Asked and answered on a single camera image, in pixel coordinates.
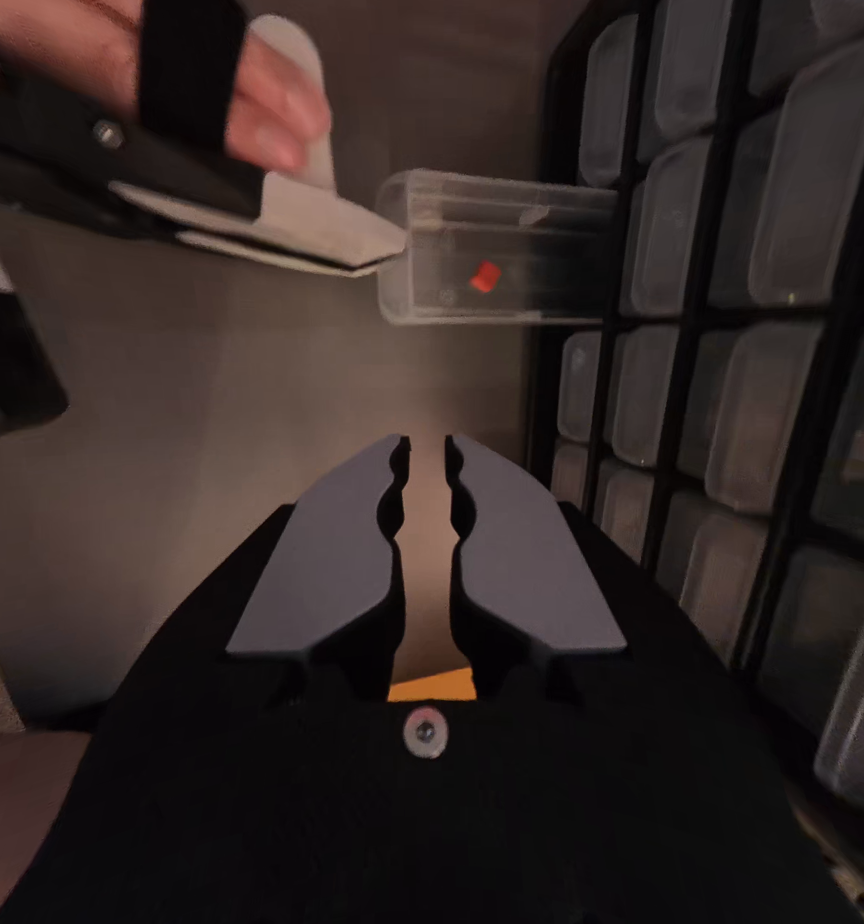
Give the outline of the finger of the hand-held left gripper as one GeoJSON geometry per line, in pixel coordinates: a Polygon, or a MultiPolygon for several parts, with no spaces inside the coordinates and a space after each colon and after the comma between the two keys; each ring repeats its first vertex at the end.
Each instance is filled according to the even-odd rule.
{"type": "Polygon", "coordinates": [[[279,269],[357,279],[390,261],[390,222],[380,217],[302,217],[284,224],[202,219],[173,227],[189,247],[279,269]]]}
{"type": "Polygon", "coordinates": [[[406,244],[399,225],[340,196],[331,130],[307,146],[301,172],[264,175],[256,239],[346,268],[397,257],[406,244]]]}

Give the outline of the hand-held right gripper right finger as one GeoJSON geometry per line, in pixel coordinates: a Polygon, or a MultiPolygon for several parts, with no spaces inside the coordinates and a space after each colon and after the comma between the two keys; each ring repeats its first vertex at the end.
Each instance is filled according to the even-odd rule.
{"type": "Polygon", "coordinates": [[[553,494],[465,435],[446,440],[452,638],[467,658],[612,655],[627,641],[553,494]]]}

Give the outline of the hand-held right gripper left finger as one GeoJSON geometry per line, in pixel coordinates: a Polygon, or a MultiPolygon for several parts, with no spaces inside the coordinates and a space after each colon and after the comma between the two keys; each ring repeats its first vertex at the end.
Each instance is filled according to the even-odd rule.
{"type": "Polygon", "coordinates": [[[385,436],[299,498],[230,637],[231,656],[302,660],[389,598],[410,455],[407,437],[385,436]]]}

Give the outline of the yellow plastic bin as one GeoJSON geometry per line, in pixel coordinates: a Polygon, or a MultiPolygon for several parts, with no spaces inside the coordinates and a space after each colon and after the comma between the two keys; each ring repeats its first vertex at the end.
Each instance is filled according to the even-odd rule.
{"type": "Polygon", "coordinates": [[[391,685],[388,702],[426,700],[473,701],[477,699],[472,671],[463,667],[391,685]]]}

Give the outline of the clear plastic drawer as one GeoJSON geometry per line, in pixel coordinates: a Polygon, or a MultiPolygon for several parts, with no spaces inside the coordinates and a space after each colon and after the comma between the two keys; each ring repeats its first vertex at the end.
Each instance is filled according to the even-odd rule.
{"type": "Polygon", "coordinates": [[[569,325],[604,312],[616,191],[413,169],[389,178],[376,206],[406,234],[377,275],[393,324],[569,325]],[[489,294],[468,284],[482,260],[502,271],[489,294]]]}

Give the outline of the person's left hand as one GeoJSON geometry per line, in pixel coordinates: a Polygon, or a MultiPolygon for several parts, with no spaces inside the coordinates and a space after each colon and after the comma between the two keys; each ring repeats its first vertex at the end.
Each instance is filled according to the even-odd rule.
{"type": "Polygon", "coordinates": [[[109,113],[296,174],[332,126],[322,87],[222,2],[0,2],[0,61],[109,113]]]}

